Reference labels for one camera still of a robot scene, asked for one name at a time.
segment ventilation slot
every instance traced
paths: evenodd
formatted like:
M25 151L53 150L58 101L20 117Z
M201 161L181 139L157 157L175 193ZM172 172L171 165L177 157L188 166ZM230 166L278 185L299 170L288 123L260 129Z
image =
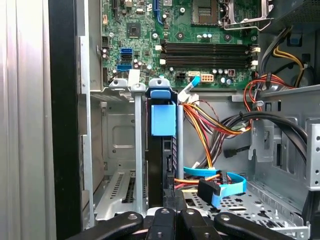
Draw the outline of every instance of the ventilation slot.
M116 181L116 183L114 185L110 199L114 199L115 196L117 195L123 177L124 177L123 174L119 174L118 180Z

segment motherboard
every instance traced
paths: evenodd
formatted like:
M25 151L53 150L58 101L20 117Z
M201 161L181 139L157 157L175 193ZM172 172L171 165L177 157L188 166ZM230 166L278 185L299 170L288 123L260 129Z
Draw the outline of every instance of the motherboard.
M255 29L225 30L228 0L102 0L105 87L140 70L140 82L166 78L173 88L201 76L202 89L243 89L252 80ZM258 1L236 0L234 18L258 15Z

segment chip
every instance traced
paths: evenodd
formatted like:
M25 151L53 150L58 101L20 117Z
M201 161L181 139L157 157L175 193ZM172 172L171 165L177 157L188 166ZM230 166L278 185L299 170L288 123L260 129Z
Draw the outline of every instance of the chip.
M126 24L126 36L130 39L138 39L141 37L141 23L128 22Z

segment perforated metal panel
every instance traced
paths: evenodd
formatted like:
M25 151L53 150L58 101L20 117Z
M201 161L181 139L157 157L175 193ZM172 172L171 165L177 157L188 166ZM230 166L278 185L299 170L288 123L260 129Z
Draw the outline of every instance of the perforated metal panel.
M319 0L306 0L300 7L286 15L282 22L287 24L320 23L319 11Z

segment cable tie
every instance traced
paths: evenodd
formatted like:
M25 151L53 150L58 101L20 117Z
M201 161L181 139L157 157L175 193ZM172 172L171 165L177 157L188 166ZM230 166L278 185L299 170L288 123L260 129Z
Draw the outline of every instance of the cable tie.
M268 74L266 75L266 80L265 80L266 89L269 89L271 86L271 78L272 78L272 72L268 72Z

